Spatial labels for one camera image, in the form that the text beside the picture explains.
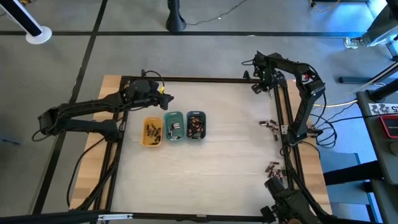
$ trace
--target small container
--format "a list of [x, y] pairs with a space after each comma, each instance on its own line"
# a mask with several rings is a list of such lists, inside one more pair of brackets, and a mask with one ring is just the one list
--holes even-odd
[[150, 117], [144, 120], [141, 144], [147, 147], [158, 147], [162, 144], [163, 121], [159, 117]]
[[164, 115], [164, 134], [166, 139], [178, 142], [185, 137], [184, 116], [179, 111], [169, 112]]
[[[193, 134], [192, 136], [190, 135], [190, 127], [192, 126], [191, 119], [194, 117], [200, 118], [200, 121], [203, 122], [201, 129], [203, 129], [203, 133], [201, 136], [198, 136], [197, 134]], [[189, 111], [187, 113], [187, 138], [192, 139], [192, 140], [201, 140], [205, 138], [206, 136], [206, 114], [205, 112], [202, 111]]]

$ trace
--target wooden table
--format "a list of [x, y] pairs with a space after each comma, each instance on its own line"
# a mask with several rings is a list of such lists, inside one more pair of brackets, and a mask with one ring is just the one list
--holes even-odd
[[[103, 98], [108, 94], [117, 92], [119, 90], [120, 81], [121, 76], [104, 76], [101, 91], [99, 93], [99, 98]], [[296, 114], [297, 108], [299, 107], [300, 103], [299, 94], [294, 81], [289, 80], [288, 87], [292, 111], [293, 114]], [[280, 100], [282, 104], [282, 110], [285, 116], [284, 120], [286, 121], [287, 114], [285, 108], [283, 107], [283, 97], [281, 97]], [[112, 119], [112, 117], [113, 115], [111, 113], [96, 113], [94, 114], [93, 119], [96, 121], [102, 121], [104, 119]], [[86, 149], [101, 138], [102, 136], [99, 134], [90, 133], [86, 143]], [[312, 138], [307, 138], [306, 141], [315, 145], [315, 140]], [[87, 195], [93, 190], [94, 186], [98, 183], [101, 166], [104, 160], [105, 147], [106, 143], [102, 142], [101, 144], [96, 146], [96, 149], [93, 149], [83, 158], [80, 169], [78, 171], [75, 190], [73, 192], [71, 201], [71, 208], [79, 206], [87, 197]], [[306, 144], [299, 144], [298, 148], [300, 151], [300, 158], [307, 188], [312, 193], [315, 200], [322, 206], [322, 208], [328, 213], [331, 213], [331, 207], [326, 191], [325, 181], [323, 179], [323, 172], [318, 152], [312, 146]], [[103, 191], [102, 195], [102, 198], [104, 200], [101, 200], [100, 208], [104, 208], [105, 206], [107, 187], [108, 186], [104, 188], [105, 190]]]

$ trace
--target wire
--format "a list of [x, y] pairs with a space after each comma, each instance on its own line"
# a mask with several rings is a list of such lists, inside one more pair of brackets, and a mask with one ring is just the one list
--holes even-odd
[[326, 11], [328, 11], [328, 10], [333, 9], [334, 7], [336, 7], [337, 4], [338, 4], [340, 1], [341, 1], [341, 0], [337, 0], [337, 2], [334, 3], [334, 5], [330, 6], [330, 7], [327, 8], [327, 9], [322, 9], [322, 10], [320, 10], [319, 8], [317, 8], [316, 4], [315, 4], [312, 0], [310, 0], [310, 4], [311, 4], [311, 7], [314, 7], [318, 12], [326, 12]]
[[337, 122], [340, 122], [340, 121], [346, 121], [346, 120], [349, 120], [349, 119], [372, 118], [372, 117], [375, 117], [375, 116], [382, 116], [382, 115], [398, 115], [398, 113], [391, 113], [391, 114], [376, 114], [376, 115], [369, 115], [369, 116], [357, 116], [357, 117], [352, 117], [352, 118], [343, 118], [343, 119], [338, 119], [338, 120], [336, 120], [336, 121], [332, 121], [332, 122], [330, 122], [330, 123], [333, 124], [333, 123], [337, 123]]
[[[338, 106], [350, 105], [350, 104], [356, 103], [356, 102], [357, 102], [357, 100], [353, 100], [353, 101], [346, 102], [346, 103], [339, 103], [339, 104], [335, 104], [335, 105], [326, 105], [326, 107], [327, 107], [327, 108], [333, 108], [333, 107], [338, 107]], [[314, 106], [316, 106], [316, 108], [319, 108], [319, 107], [325, 106], [325, 105], [316, 105], [316, 104], [314, 104]]]
[[43, 141], [44, 139], [46, 139], [46, 138], [48, 138], [48, 137], [51, 136], [51, 135], [46, 135], [46, 136], [44, 136], [44, 137], [42, 137], [42, 138], [40, 138], [40, 139], [35, 139], [36, 134], [38, 134], [38, 133], [41, 132], [41, 131], [42, 131], [41, 129], [40, 129], [40, 130], [37, 130], [37, 131], [32, 135], [31, 140], [32, 140], [33, 142]]
[[[124, 121], [119, 125], [119, 130], [122, 128], [122, 124], [123, 124], [123, 123], [124, 123]], [[80, 164], [81, 159], [85, 156], [85, 154], [87, 154], [88, 152], [90, 152], [92, 149], [95, 148], [95, 146], [97, 146], [99, 143], [101, 143], [101, 142], [104, 141], [104, 140], [105, 140], [105, 138], [101, 138], [99, 141], [97, 141], [96, 143], [94, 143], [94, 144], [93, 144], [92, 146], [90, 146], [87, 150], [85, 150], [85, 151], [80, 155], [79, 159], [77, 160], [76, 165], [75, 165], [75, 168], [74, 168], [73, 173], [72, 173], [72, 176], [71, 176], [71, 178], [70, 178], [69, 185], [68, 185], [68, 190], [67, 190], [67, 205], [68, 205], [68, 207], [70, 207], [70, 201], [69, 201], [70, 188], [72, 187], [72, 182], [73, 182], [73, 179], [75, 178], [76, 170], [77, 170], [77, 167], [78, 167], [79, 164]]]
[[309, 143], [309, 142], [306, 142], [306, 141], [301, 141], [300, 143], [308, 144], [308, 145], [312, 146], [314, 149], [316, 149], [318, 151], [318, 154], [319, 154], [319, 159], [321, 159], [321, 152], [319, 151], [319, 149], [316, 146], [314, 146], [312, 143]]
[[146, 72], [145, 72], [145, 75], [146, 75], [147, 73], [154, 73], [154, 74], [158, 75], [158, 76], [160, 77], [160, 79], [162, 80], [163, 87], [165, 86], [165, 85], [164, 85], [163, 77], [162, 77], [159, 73], [157, 73], [157, 72], [155, 72], [155, 71], [153, 71], [153, 70], [146, 71]]
[[355, 104], [353, 103], [353, 104], [351, 104], [351, 105], [345, 107], [344, 109], [342, 109], [339, 113], [335, 113], [335, 115], [333, 115], [333, 116], [332, 116], [331, 118], [329, 118], [327, 121], [330, 121], [330, 120], [333, 119], [335, 116], [341, 114], [342, 112], [344, 112], [344, 110], [347, 110], [348, 108], [352, 107], [353, 105], [355, 105]]
[[[326, 102], [326, 94], [325, 94], [325, 92], [323, 92], [323, 102], [324, 102], [325, 105], [327, 105], [327, 102]], [[321, 119], [321, 117], [322, 117], [323, 114], [325, 113], [325, 110], [326, 110], [326, 106], [323, 107], [322, 113], [321, 113], [321, 115], [318, 117], [317, 122], [315, 122], [314, 126], [318, 124], [319, 119]]]
[[[317, 145], [322, 146], [322, 147], [327, 148], [327, 149], [333, 148], [333, 147], [336, 145], [336, 142], [337, 142], [337, 132], [336, 132], [335, 127], [334, 127], [329, 121], [327, 121], [325, 118], [322, 118], [321, 116], [318, 116], [318, 115], [315, 115], [315, 114], [310, 114], [310, 115], [311, 115], [311, 116], [316, 116], [316, 117], [318, 117], [318, 118], [324, 120], [324, 121], [325, 121], [324, 124], [326, 123], [326, 124], [329, 125], [329, 127], [321, 129], [322, 131], [329, 130], [329, 129], [333, 130], [333, 133], [332, 133], [331, 135], [329, 135], [328, 137], [326, 137], [326, 138], [324, 138], [324, 139], [322, 139], [322, 140], [319, 140], [318, 138], [319, 138], [320, 136], [317, 136], [317, 138], [316, 138]], [[324, 141], [326, 141], [326, 140], [328, 140], [328, 139], [330, 139], [330, 138], [332, 138], [332, 137], [334, 137], [334, 140], [332, 140], [331, 142], [328, 142], [328, 143], [321, 143], [321, 142], [324, 142]]]
[[228, 12], [224, 12], [224, 13], [222, 13], [221, 15], [219, 15], [219, 16], [217, 16], [217, 17], [214, 17], [214, 18], [212, 18], [212, 19], [208, 19], [208, 20], [205, 20], [205, 21], [199, 21], [199, 22], [196, 22], [196, 23], [193, 23], [193, 24], [187, 23], [187, 25], [196, 26], [196, 25], [199, 25], [199, 24], [202, 24], [202, 23], [214, 21], [214, 20], [216, 20], [216, 19], [221, 19], [222, 16], [225, 16], [225, 15], [229, 14], [230, 12], [232, 12], [233, 10], [235, 10], [237, 7], [239, 7], [240, 5], [242, 5], [243, 3], [245, 3], [246, 1], [247, 1], [247, 0], [241, 1], [239, 4], [237, 4], [237, 5], [235, 5], [234, 7], [232, 7]]
[[242, 62], [241, 64], [242, 64], [242, 65], [253, 65], [253, 61], [254, 61], [254, 59], [252, 59], [252, 60], [247, 60], [247, 61]]

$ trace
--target white tabletop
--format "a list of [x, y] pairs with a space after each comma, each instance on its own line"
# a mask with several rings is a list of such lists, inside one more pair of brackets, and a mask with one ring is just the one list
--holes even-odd
[[130, 112], [111, 210], [114, 212], [255, 215], [275, 204], [264, 186], [270, 161], [283, 164], [280, 141], [258, 125], [277, 120], [275, 101], [250, 84], [167, 82], [168, 111], [206, 113], [206, 137], [141, 146], [143, 120], [168, 112]]

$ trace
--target gray floor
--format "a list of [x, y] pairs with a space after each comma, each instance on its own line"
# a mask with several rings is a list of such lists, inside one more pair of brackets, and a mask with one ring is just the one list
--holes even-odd
[[[182, 14], [188, 22], [214, 17], [238, 0], [184, 0]], [[27, 6], [32, 15], [53, 30], [92, 30], [100, 0], [38, 0]], [[318, 4], [319, 8], [330, 4]], [[167, 6], [162, 0], [109, 0], [100, 30], [164, 31]], [[367, 5], [339, 4], [318, 13], [306, 0], [248, 0], [231, 14], [187, 30], [284, 31], [284, 32], [364, 32], [372, 23]], [[6, 16], [0, 30], [19, 30]], [[89, 37], [52, 37], [38, 46], [22, 36], [0, 36], [0, 133], [22, 141], [22, 146], [0, 144], [0, 216], [22, 215], [30, 211], [54, 138], [32, 142], [38, 127], [37, 116], [51, 106], [68, 100], [78, 74]], [[245, 69], [240, 63], [253, 57], [278, 52], [291, 60], [313, 65], [326, 83], [328, 102], [352, 100], [345, 93], [357, 85], [340, 85], [337, 77], [372, 77], [388, 65], [386, 46], [347, 50], [341, 39], [316, 37], [97, 37], [78, 101], [96, 98], [103, 75], [138, 75], [144, 69], [165, 76], [233, 77]], [[341, 108], [327, 109], [326, 116]], [[339, 118], [359, 115], [353, 106]], [[354, 141], [352, 128], [362, 130]], [[360, 119], [336, 124], [339, 139], [336, 152], [357, 152], [361, 162], [375, 160], [364, 123]], [[66, 211], [65, 192], [73, 166], [85, 145], [85, 134], [67, 134], [44, 212]]]

